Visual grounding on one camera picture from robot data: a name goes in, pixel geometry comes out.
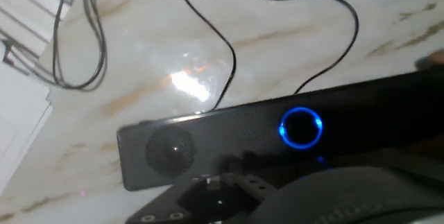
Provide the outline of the person's bare hand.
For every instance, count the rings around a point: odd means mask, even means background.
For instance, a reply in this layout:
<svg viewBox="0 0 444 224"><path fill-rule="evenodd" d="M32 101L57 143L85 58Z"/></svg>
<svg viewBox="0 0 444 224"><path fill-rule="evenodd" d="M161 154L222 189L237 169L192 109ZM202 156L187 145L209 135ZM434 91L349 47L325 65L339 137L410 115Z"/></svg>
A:
<svg viewBox="0 0 444 224"><path fill-rule="evenodd" d="M426 70L433 67L443 65L444 63L444 50L437 50L428 56L419 58L415 61L415 67L417 70Z"/></svg>

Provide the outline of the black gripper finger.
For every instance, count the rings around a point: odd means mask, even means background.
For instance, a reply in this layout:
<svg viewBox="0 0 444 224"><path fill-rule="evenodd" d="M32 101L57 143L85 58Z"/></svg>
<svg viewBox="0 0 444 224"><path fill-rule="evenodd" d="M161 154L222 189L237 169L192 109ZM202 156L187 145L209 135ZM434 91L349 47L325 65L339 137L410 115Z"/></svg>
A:
<svg viewBox="0 0 444 224"><path fill-rule="evenodd" d="M126 224L243 224L277 191L253 175L225 173L182 180L135 212Z"/></svg>

